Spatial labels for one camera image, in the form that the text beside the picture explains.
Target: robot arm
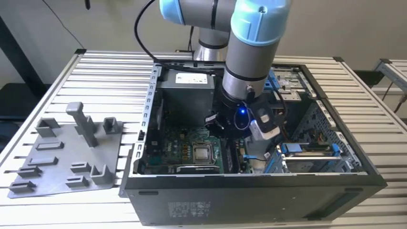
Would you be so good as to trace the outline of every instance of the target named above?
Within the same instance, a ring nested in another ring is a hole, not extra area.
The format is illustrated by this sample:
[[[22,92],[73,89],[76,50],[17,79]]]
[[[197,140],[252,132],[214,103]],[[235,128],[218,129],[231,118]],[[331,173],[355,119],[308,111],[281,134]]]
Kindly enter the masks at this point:
[[[166,20],[231,32],[221,82],[221,101],[228,109],[221,113],[233,119],[239,109],[249,111],[253,120],[248,126],[257,139],[279,133],[273,111],[260,95],[285,30],[289,6],[291,0],[160,0]]]
[[[198,45],[193,52],[194,61],[225,61],[229,33],[198,28]]]

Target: metal table surface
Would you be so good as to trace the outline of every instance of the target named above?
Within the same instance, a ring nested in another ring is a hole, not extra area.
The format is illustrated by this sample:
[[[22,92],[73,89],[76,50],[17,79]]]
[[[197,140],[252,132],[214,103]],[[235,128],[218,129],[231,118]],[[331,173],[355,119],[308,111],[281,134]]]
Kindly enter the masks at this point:
[[[157,58],[190,59],[184,53],[156,53]],[[388,187],[332,222],[249,225],[198,225],[184,228],[407,228],[407,127],[343,62],[324,57],[277,56],[276,63],[305,64],[353,137],[376,165]],[[9,228],[140,228],[118,184],[141,120],[152,60],[144,53],[86,51],[74,54],[10,143],[0,154],[0,226]],[[81,101],[93,121],[114,116],[124,122],[116,185],[108,190],[34,198],[8,199],[16,177],[37,137],[40,117],[72,123],[68,102]]]

